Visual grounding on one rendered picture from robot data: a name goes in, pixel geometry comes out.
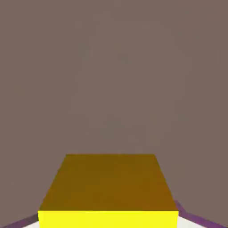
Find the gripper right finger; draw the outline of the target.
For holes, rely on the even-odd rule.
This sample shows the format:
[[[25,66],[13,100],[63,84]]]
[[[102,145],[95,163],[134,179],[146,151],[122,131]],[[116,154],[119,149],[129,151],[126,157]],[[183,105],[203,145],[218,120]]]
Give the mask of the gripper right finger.
[[[200,216],[188,213],[177,200],[175,204],[179,210],[177,228],[228,228]]]

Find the small yellow cube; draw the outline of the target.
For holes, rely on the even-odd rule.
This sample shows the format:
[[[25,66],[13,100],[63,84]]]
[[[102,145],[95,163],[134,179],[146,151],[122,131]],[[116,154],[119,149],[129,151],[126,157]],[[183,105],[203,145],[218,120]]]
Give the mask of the small yellow cube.
[[[177,228],[153,154],[67,155],[38,210],[40,228]]]

